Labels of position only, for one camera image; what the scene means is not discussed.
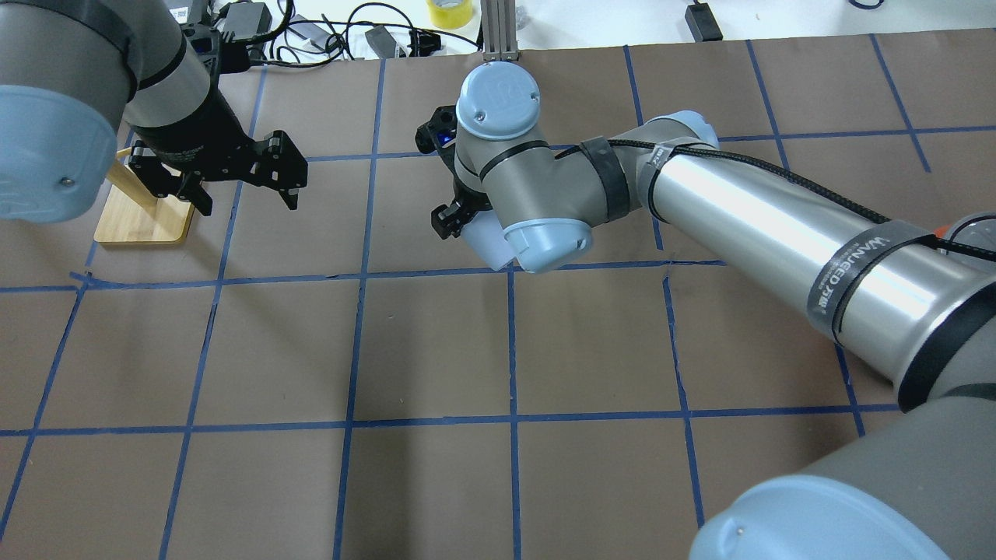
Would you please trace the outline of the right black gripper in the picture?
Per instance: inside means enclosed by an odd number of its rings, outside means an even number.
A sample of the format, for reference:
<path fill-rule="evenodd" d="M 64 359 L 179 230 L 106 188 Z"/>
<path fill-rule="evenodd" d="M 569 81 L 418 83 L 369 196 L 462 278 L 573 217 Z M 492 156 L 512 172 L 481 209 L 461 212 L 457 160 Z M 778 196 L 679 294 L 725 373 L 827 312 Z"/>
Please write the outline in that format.
<path fill-rule="evenodd" d="M 453 177 L 454 201 L 433 210 L 433 231 L 441 239 L 459 238 L 478 212 L 493 209 L 477 175 L 459 159 L 457 143 L 447 145 L 447 169 Z"/>

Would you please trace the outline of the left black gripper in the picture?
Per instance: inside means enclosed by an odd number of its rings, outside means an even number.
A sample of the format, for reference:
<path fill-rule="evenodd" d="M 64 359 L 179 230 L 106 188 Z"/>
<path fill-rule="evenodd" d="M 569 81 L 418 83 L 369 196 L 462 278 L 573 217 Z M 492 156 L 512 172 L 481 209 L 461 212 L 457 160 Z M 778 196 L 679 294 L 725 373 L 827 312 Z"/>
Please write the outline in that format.
<path fill-rule="evenodd" d="M 260 169 L 254 139 L 246 135 L 223 93 L 210 93 L 177 123 L 136 125 L 135 133 L 138 141 L 129 149 L 128 169 L 151 195 L 174 196 L 203 216 L 212 214 L 213 199 L 202 181 L 262 185 L 277 192 L 291 212 L 299 208 L 301 191 L 308 187 L 306 157 L 285 131 L 273 131 L 264 139 Z"/>

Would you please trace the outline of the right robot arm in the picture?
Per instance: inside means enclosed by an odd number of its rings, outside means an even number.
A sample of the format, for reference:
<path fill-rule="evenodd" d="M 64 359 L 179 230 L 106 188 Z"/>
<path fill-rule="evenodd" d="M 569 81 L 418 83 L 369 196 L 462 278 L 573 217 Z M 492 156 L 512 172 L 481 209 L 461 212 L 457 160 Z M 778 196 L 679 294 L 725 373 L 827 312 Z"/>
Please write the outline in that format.
<path fill-rule="evenodd" d="M 633 212 L 594 257 L 487 271 L 424 226 L 427 157 L 319 164 L 363 209 L 359 269 L 305 280 L 323 243 L 253 249 L 243 188 L 167 559 L 909 558 L 879 522 L 811 492 L 807 460 L 924 499 L 952 559 L 994 557 L 994 402 L 876 411 L 861 363 L 726 259 L 778 262 L 808 227 L 673 159 L 669 226 Z M 644 234 L 672 234 L 654 251 Z"/>

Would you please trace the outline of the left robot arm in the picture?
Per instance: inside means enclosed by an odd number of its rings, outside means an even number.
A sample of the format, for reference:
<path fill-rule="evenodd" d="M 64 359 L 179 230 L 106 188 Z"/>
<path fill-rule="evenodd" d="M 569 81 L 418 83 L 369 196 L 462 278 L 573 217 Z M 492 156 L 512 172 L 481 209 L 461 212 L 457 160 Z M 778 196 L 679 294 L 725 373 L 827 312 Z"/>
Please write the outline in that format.
<path fill-rule="evenodd" d="M 209 216 L 206 182 L 277 192 L 295 210 L 308 163 L 287 132 L 247 134 L 219 89 L 251 66 L 249 47 L 202 17 L 179 23 L 161 1 L 4 1 L 2 218 L 77 219 L 118 162 L 117 130 L 136 143 L 128 169 L 154 201 Z"/>

